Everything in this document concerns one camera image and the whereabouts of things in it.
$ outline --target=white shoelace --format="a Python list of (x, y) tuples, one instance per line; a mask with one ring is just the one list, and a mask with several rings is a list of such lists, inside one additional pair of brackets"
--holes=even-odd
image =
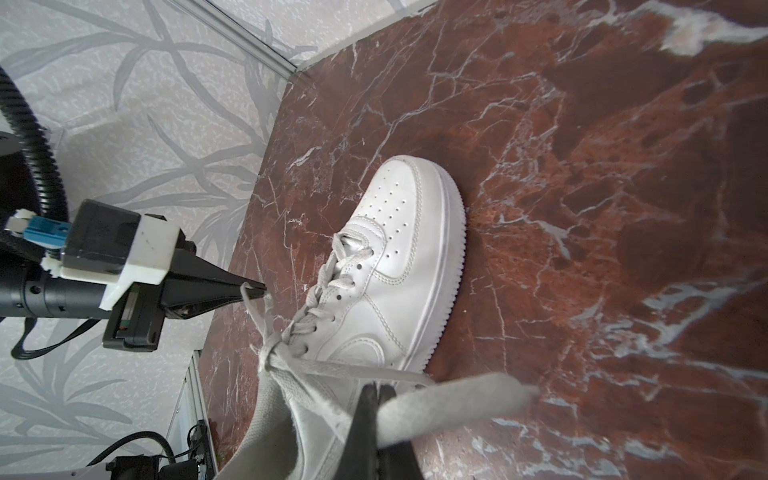
[(315, 331), (318, 319), (333, 320), (331, 312), (319, 307), (323, 292), (330, 286), (340, 289), (354, 286), (349, 278), (334, 279), (334, 272), (341, 272), (346, 265), (357, 264), (373, 255), (368, 247), (347, 253), (345, 247), (352, 247), (355, 242), (362, 243), (362, 239), (350, 233), (333, 236), (333, 251), (320, 267), (317, 284), (308, 292), (305, 306), (282, 333), (274, 330), (273, 319), (265, 319), (258, 313), (247, 295), (249, 285), (244, 283), (240, 287), (243, 302), (263, 338), (261, 348), (251, 347), (259, 356), (259, 371), (264, 371), (276, 381), (286, 402), (295, 400), (321, 416), (336, 437), (345, 442), (352, 415), (309, 376), (430, 386), (397, 396), (379, 409), (376, 424), (380, 448), (435, 429), (505, 415), (528, 403), (531, 395), (538, 390), (523, 386), (516, 379), (501, 373), (434, 386), (428, 376), (418, 373), (300, 358), (306, 353), (306, 344), (290, 344), (291, 337)]

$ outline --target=gray leaf pattern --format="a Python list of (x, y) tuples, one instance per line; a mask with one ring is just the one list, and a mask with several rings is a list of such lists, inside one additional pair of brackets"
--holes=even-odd
[[(267, 67), (245, 52), (240, 51), (238, 56), (213, 45), (175, 41), (153, 0), (141, 0), (154, 31), (153, 36), (145, 35), (113, 19), (90, 12), (85, 7), (79, 8), (60, 0), (27, 1), (55, 12), (56, 15), (63, 14), (72, 18), (73, 21), (83, 22), (89, 25), (89, 28), (97, 28), (101, 31), (79, 35), (46, 46), (11, 52), (10, 55), (0, 59), (0, 64), (13, 78), (19, 79), (34, 74), (60, 58), (82, 55), (109, 45), (131, 45), (114, 71), (111, 101), (114, 111), (120, 111), (123, 96), (127, 86), (131, 84), (134, 70), (147, 57), (147, 54), (159, 51), (169, 55), (182, 85), (189, 88), (208, 111), (245, 134), (247, 141), (241, 145), (222, 147), (212, 153), (198, 156), (190, 153), (191, 151), (184, 148), (181, 142), (174, 140), (174, 136), (168, 133), (172, 130), (168, 130), (167, 126), (147, 116), (146, 121), (157, 138), (178, 157), (179, 166), (140, 180), (123, 190), (113, 191), (96, 198), (96, 200), (130, 210), (174, 207), (213, 209), (190, 238), (197, 243), (199, 255), (204, 256), (210, 249), (215, 248), (217, 255), (215, 260), (220, 265), (224, 265), (232, 254), (237, 232), (245, 216), (250, 191), (258, 178), (256, 171), (243, 165), (231, 165), (225, 162), (251, 154), (263, 156), (270, 136), (270, 125), (273, 124), (280, 106), (282, 94), (280, 80)], [(166, 1), (165, 4), (173, 6), (173, 2)], [(174, 14), (179, 15), (179, 11), (176, 10)], [(270, 45), (287, 58), (316, 50), (311, 46), (289, 46), (277, 41), (273, 38), (269, 22), (266, 24), (266, 31), (259, 31), (253, 25), (246, 25), (246, 22), (243, 25), (260, 38), (268, 38)], [(232, 112), (217, 100), (212, 91), (190, 68), (188, 60), (182, 55), (186, 52), (212, 55), (242, 71), (250, 101), (256, 107), (259, 120), (258, 131), (246, 118)], [(222, 177), (229, 178), (230, 184), (236, 186), (234, 191), (243, 192), (242, 197), (232, 195), (220, 187), (219, 183), (214, 182), (214, 178), (220, 180)], [(168, 191), (169, 188), (173, 190), (170, 185), (184, 178), (194, 179), (199, 190)], [(49, 343), (53, 343), (53, 339), (63, 337), (73, 328), (70, 322), (58, 322), (51, 333)], [(113, 436), (104, 433), (104, 427), (109, 422), (132, 425), (133, 421), (124, 413), (88, 401), (90, 394), (106, 392), (116, 384), (125, 382), (125, 379), (101, 380), (84, 386), (79, 382), (79, 388), (71, 386), (73, 375), (81, 363), (89, 354), (100, 348), (101, 338), (95, 337), (74, 351), (65, 344), (41, 359), (14, 363), (18, 378), (26, 387), (22, 389), (0, 382), (0, 415), (16, 419), (10, 431), (0, 432), (0, 448), (14, 448), (10, 452), (0, 450), (0, 467), (38, 455), (60, 452), (68, 445), (106, 446), (116, 440)], [(19, 452), (20, 445), (28, 446), (29, 450)], [(40, 449), (41, 446), (53, 448)], [(135, 443), (125, 445), (122, 451), (124, 455), (152, 453)]]

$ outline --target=floral wallpaper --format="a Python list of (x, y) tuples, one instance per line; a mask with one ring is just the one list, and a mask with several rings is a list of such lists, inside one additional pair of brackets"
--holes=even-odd
[[(0, 25), (0, 65), (51, 131), (73, 213), (94, 198), (163, 214), (227, 266), (285, 81), (161, 0), (3, 2)], [(249, 28), (287, 58), (313, 50)], [(77, 323), (41, 320), (28, 348)], [(0, 323), (0, 473), (83, 467), (128, 433), (165, 434), (209, 324), (168, 321), (159, 350), (145, 354), (101, 348), (97, 327), (16, 362), (22, 321)]]

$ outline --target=white sneaker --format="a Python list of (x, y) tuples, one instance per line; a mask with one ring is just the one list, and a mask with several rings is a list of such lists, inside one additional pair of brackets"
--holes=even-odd
[[(374, 175), (333, 237), (305, 306), (282, 334), (247, 300), (263, 336), (257, 408), (219, 476), (325, 480), (338, 466), (362, 385), (431, 385), (421, 375), (461, 279), (465, 214), (437, 164), (400, 155)], [(503, 374), (407, 392), (377, 417), (379, 447), (447, 425), (504, 415), (533, 390)]]

